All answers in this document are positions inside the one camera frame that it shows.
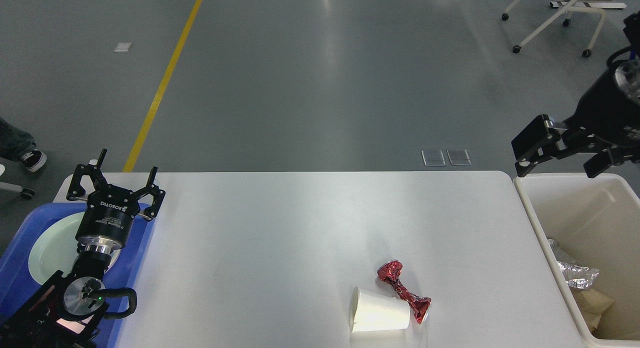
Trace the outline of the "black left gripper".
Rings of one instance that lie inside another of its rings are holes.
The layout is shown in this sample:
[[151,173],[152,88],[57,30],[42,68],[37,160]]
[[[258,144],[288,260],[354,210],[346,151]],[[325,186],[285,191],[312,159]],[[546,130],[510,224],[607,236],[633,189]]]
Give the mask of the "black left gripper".
[[[75,239],[84,245],[96,241],[109,241],[113,250],[126,247],[130,238],[135,216],[146,222],[157,218],[165,198],[165,191],[156,183],[158,167],[151,168],[146,186],[122,198],[114,190],[102,173],[102,165],[108,150],[102,149],[94,163],[78,164],[71,175],[66,193],[69,202],[86,202],[84,212]],[[151,196],[150,206],[141,211],[139,200]]]

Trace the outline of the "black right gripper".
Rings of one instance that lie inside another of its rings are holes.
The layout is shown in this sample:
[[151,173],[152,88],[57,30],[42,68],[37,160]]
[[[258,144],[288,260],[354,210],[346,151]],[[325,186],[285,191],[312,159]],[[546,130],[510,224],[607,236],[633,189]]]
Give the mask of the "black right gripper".
[[551,159],[592,153],[595,139],[611,147],[583,164],[589,179],[626,161],[638,164],[639,77],[639,61],[615,61],[582,95],[572,116],[562,122],[546,114],[533,118],[510,143],[518,177]]

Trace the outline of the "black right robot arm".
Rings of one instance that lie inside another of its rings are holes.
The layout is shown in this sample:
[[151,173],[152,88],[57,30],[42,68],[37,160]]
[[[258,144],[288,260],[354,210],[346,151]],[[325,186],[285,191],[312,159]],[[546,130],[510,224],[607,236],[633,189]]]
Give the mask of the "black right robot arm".
[[624,19],[629,45],[611,54],[606,70],[579,99],[573,115],[533,118],[510,145],[519,177],[552,159],[590,154],[583,170],[594,179],[608,168],[640,159],[639,14]]

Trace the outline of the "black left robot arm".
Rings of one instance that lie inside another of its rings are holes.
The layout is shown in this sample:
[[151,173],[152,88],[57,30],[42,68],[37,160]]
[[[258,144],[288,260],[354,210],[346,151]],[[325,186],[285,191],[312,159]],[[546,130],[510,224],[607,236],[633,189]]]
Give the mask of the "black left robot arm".
[[94,164],[77,165],[71,175],[66,199],[85,202],[86,210],[70,272],[55,271],[2,323],[3,348],[94,348],[102,320],[135,313],[135,289],[108,288],[105,273],[112,254],[127,246],[135,219],[156,218],[166,192],[155,183],[157,166],[138,190],[111,184],[101,170],[106,153],[101,150]]

